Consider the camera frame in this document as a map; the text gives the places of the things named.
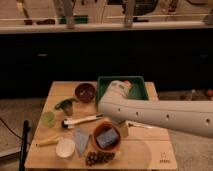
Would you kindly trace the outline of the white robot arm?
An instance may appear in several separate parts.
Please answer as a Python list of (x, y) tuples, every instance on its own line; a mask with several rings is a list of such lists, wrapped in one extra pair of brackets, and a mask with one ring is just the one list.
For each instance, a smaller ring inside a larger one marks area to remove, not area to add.
[(213, 138), (212, 101), (138, 100), (128, 97), (131, 86), (113, 80), (102, 95), (98, 110), (106, 117)]

